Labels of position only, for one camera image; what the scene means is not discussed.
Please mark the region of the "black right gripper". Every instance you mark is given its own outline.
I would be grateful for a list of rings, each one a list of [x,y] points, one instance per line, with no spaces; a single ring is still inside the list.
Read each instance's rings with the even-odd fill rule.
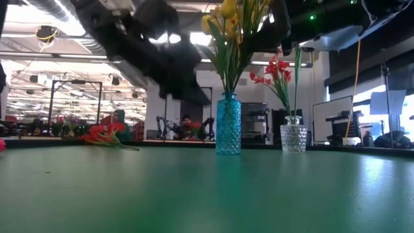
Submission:
[[[347,27],[369,28],[369,15],[362,0],[285,0],[270,3],[273,22],[266,18],[255,36],[256,52],[292,52],[292,41],[304,42]]]

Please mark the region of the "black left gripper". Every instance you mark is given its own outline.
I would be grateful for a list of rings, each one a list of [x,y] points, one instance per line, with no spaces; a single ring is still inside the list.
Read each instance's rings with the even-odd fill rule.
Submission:
[[[148,39],[124,32],[120,20],[99,0],[72,0],[84,30],[106,51],[108,59],[121,57],[142,74],[160,74],[157,48]],[[144,0],[134,13],[135,28],[140,34],[158,39],[166,32],[180,32],[177,11],[165,0]],[[197,82],[197,65],[201,56],[190,41],[165,45],[160,51],[167,66],[158,84],[159,97],[185,100],[195,105],[210,105],[210,100]]]

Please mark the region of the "red artificial flower bunch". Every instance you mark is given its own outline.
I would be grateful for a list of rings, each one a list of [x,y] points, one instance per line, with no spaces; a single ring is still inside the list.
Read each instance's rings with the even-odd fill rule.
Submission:
[[[278,60],[280,54],[281,49],[278,49],[265,67],[265,75],[270,76],[270,78],[251,72],[250,79],[254,83],[263,84],[268,87],[281,101],[287,114],[291,116],[288,84],[291,81],[292,72],[287,70],[289,62]]]
[[[121,140],[119,140],[115,132],[108,133],[104,130],[105,126],[93,126],[90,130],[84,134],[83,136],[79,137],[78,139],[86,144],[90,145],[97,145],[97,146],[106,146],[111,148],[119,148],[119,149],[126,149],[126,150],[135,150],[138,151],[138,148],[132,146],[126,146],[122,144]]]

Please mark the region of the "blue textured glass vase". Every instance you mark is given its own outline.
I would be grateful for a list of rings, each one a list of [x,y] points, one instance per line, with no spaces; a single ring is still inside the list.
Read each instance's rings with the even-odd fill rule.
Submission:
[[[218,155],[241,153],[241,102],[235,93],[223,93],[217,102],[215,152]]]

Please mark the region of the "clear cut-glass vase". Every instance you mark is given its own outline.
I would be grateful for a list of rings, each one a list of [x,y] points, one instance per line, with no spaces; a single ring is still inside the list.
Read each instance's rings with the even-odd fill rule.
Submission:
[[[281,145],[284,152],[304,152],[307,146],[307,127],[300,124],[301,116],[286,116],[280,125]]]

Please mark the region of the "person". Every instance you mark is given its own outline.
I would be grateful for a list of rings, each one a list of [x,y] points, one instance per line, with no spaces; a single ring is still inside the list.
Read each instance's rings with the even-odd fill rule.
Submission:
[[[115,132],[116,137],[121,141],[129,140],[129,127],[125,123],[125,111],[117,109],[113,114],[113,122],[105,126],[104,130],[108,133]]]
[[[180,126],[180,133],[175,134],[175,139],[197,140],[200,128],[200,122],[193,122],[189,114],[184,114],[182,117],[182,124]]]

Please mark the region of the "black equipment rack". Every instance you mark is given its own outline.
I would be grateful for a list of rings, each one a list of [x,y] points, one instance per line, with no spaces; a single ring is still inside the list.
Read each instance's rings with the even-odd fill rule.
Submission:
[[[266,144],[270,138],[268,114],[265,102],[241,103],[241,143]]]

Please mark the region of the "black cabinet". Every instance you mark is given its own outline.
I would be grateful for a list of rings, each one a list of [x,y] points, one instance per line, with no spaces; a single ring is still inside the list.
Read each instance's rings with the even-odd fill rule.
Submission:
[[[285,117],[288,116],[284,109],[272,109],[272,140],[273,145],[281,145],[281,131],[280,125],[286,124],[287,120]]]

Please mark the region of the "black equipment stack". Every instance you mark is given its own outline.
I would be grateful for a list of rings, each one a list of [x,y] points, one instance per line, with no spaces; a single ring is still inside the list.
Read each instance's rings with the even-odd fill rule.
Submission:
[[[337,116],[326,118],[325,121],[330,122],[332,127],[331,135],[327,136],[329,144],[331,146],[343,146],[343,137],[359,137],[361,143],[357,146],[360,146],[362,144],[362,137],[358,118],[362,116],[361,111],[353,112],[352,116],[350,116],[350,111],[341,111]]]

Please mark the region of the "long ceiling light bar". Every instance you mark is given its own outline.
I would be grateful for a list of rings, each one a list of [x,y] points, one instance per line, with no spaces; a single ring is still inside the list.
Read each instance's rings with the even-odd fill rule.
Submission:
[[[35,58],[49,59],[49,60],[86,60],[93,61],[97,63],[120,63],[121,58],[114,58],[108,60],[107,56],[104,55],[90,55],[90,54],[58,54],[58,53],[45,53],[45,52],[11,52],[11,51],[2,51],[0,50],[0,58],[3,59],[16,59],[16,60],[29,60]],[[201,63],[211,63],[209,59],[201,59]],[[268,65],[268,61],[251,61],[251,65],[264,66]],[[312,63],[302,63],[303,68],[311,68]]]

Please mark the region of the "white sheet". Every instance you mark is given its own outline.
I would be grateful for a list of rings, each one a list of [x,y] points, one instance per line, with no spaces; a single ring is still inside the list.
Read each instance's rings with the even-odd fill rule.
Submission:
[[[401,115],[405,90],[371,93],[371,115]]]

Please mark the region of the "black light stand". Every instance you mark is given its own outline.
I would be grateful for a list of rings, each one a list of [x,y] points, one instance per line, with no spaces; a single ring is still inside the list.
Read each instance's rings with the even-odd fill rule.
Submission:
[[[389,123],[389,144],[390,144],[389,147],[393,149],[394,148],[393,126],[392,126],[392,114],[391,114],[391,106],[390,106],[390,99],[389,99],[389,82],[388,82],[389,68],[386,62],[383,62],[381,64],[381,72],[382,72],[382,77],[384,79],[384,84],[386,87],[386,103],[387,103],[387,115],[388,115],[388,123]]]

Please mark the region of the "dark bag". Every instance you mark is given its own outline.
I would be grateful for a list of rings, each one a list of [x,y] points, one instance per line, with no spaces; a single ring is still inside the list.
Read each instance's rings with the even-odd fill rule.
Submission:
[[[414,142],[411,142],[403,131],[392,131],[392,133],[379,136],[374,141],[374,146],[379,148],[414,149]]]

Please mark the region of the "black aluminium frame rig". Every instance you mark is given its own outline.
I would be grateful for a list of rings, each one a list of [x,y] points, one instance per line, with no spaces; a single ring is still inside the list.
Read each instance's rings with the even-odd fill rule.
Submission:
[[[66,88],[66,84],[70,83],[71,85],[91,85],[94,89],[92,90],[95,92],[98,92],[98,98],[95,96],[92,96],[91,94],[86,94],[86,89],[75,89],[74,87],[71,87],[70,89]],[[64,131],[62,129],[65,127],[65,121],[62,122],[62,125],[59,123],[60,116],[57,116],[56,123],[54,124],[52,122],[52,114],[53,114],[53,104],[54,104],[54,94],[56,91],[63,88],[65,91],[73,92],[77,91],[80,92],[83,96],[86,95],[85,99],[67,99],[62,98],[60,99],[61,102],[66,103],[67,105],[73,105],[75,102],[78,102],[79,104],[91,104],[95,105],[97,107],[96,111],[96,124],[100,122],[100,113],[101,113],[101,103],[102,103],[102,93],[103,93],[103,83],[102,82],[95,82],[95,81],[86,81],[86,80],[53,80],[52,81],[52,87],[50,91],[50,104],[49,104],[49,115],[48,115],[48,125],[49,128],[47,130],[48,133],[53,133],[54,136],[62,137],[64,136]]]

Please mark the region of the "silver ventilation duct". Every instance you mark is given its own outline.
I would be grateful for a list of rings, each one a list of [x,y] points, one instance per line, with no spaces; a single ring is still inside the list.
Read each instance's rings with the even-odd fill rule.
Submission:
[[[83,29],[70,0],[24,0],[40,12],[51,16],[57,27],[69,37],[74,38],[83,48],[93,55],[106,55],[105,49]],[[112,63],[111,66],[133,86],[147,89],[147,80],[126,61]]]

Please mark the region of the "black table frame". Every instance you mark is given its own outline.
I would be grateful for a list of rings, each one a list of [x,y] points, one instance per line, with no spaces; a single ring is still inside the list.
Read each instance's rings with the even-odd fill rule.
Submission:
[[[46,148],[54,146],[83,146],[84,142],[72,139],[5,139],[7,149],[19,148]],[[126,146],[136,147],[172,147],[172,148],[214,148],[215,144],[203,143],[199,141],[125,141]],[[329,151],[329,152],[347,152],[361,155],[378,155],[383,157],[395,157],[414,160],[414,150],[393,149],[393,148],[371,148],[362,146],[308,146],[306,151]]]

